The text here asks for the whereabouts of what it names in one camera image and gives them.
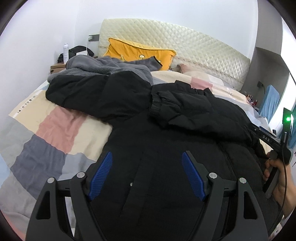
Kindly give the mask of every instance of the hand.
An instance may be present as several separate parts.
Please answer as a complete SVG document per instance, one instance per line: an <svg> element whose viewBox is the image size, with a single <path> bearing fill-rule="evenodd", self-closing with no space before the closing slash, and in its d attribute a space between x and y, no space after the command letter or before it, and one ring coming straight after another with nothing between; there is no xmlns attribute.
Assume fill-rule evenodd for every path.
<svg viewBox="0 0 296 241"><path fill-rule="evenodd" d="M280 159L271 160L268 159L265 162L266 169L264 171L264 180L267 181L267 179L270 176L268 168L270 166L277 167L280 170L279 174L279 181L277 186L275 187L272 195L274 199L282 206L283 200L284 200L284 194L285 194L285 171L284 171L284 164ZM291 166L286 165L286 172L287 172L287 194L285 203L283 206L283 212L285 218L290 215L290 213L294 210L296 207L296 187L294 185L292 175L291 175Z"/></svg>

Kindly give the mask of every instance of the black handle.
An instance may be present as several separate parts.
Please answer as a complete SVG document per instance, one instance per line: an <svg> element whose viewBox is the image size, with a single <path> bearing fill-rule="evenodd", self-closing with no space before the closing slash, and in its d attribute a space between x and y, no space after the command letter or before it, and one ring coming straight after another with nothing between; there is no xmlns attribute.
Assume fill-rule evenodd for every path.
<svg viewBox="0 0 296 241"><path fill-rule="evenodd" d="M279 173L279 169L277 167L273 167L268 180L263 185L263 192L265 192L266 198L271 197L273 190L277 186L279 181Z"/></svg>

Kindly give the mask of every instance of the yellow pillow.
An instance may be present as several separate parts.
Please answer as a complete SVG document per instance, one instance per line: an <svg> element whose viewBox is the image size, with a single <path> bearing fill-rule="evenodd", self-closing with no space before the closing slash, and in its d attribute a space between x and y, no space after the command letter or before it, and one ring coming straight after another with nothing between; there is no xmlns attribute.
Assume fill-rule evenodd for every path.
<svg viewBox="0 0 296 241"><path fill-rule="evenodd" d="M109 38L109 42L110 45L104 56L108 55L122 61L133 61L155 56L162 64L160 70L168 70L172 58L176 55L175 50L154 48L127 40Z"/></svg>

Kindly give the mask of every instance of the blue cloth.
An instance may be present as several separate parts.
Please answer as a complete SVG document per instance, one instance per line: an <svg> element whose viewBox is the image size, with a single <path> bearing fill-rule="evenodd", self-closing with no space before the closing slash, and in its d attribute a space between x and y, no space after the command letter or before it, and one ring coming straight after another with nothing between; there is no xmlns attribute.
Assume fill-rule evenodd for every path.
<svg viewBox="0 0 296 241"><path fill-rule="evenodd" d="M294 117L294 122L293 122L293 128L292 128L292 134L291 134L291 139L290 139L290 148L293 149L296 145L296 106L294 107L294 110L292 111L292 115Z"/></svg>
<svg viewBox="0 0 296 241"><path fill-rule="evenodd" d="M10 170L6 165L6 162L3 160L3 157L0 155L0 187L3 182L8 178Z"/></svg>
<svg viewBox="0 0 296 241"><path fill-rule="evenodd" d="M258 111L259 115L266 117L269 123L271 118L274 116L278 104L279 93L272 85L267 86L264 99Z"/></svg>

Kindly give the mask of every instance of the wall socket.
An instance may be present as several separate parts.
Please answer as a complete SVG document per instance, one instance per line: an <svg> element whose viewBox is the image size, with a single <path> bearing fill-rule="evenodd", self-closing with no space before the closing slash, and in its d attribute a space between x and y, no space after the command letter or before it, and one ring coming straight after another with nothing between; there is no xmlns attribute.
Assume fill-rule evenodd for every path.
<svg viewBox="0 0 296 241"><path fill-rule="evenodd" d="M100 35L99 34L89 35L89 42L99 41L99 38L100 38Z"/></svg>

